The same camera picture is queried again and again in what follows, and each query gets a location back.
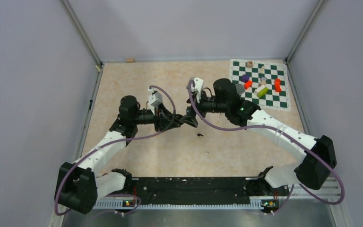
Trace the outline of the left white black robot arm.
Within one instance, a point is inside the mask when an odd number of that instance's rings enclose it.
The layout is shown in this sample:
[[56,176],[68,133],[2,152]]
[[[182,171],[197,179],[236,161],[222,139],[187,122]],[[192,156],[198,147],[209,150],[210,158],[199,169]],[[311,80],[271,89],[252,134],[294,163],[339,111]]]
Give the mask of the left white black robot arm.
[[98,174],[116,153],[132,140],[138,140],[138,125],[153,124],[156,134],[159,134],[182,124],[182,115],[167,110],[161,94],[153,93],[148,102],[150,107],[141,109],[134,96],[124,96],[120,101],[119,114],[104,138],[74,163],[62,164],[54,197],[56,205],[87,214],[99,199],[112,192],[120,195],[131,193],[133,183],[127,171],[113,170],[103,176]]

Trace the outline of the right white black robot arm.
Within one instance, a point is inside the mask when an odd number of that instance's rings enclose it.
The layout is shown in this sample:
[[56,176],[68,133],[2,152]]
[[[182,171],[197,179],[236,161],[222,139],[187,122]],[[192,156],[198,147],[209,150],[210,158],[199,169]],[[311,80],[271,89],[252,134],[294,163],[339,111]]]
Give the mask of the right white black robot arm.
[[197,116],[204,119],[207,113],[221,113],[236,126],[234,130],[251,129],[295,158],[294,163],[265,171],[258,182],[262,194],[271,195],[278,187],[290,184],[302,184],[312,190],[323,186],[337,164],[331,138],[325,135],[316,138],[280,122],[258,104],[242,98],[237,84],[229,79],[218,79],[213,87],[215,94],[208,97],[202,79],[191,78],[187,84],[191,104],[187,117],[194,126]]

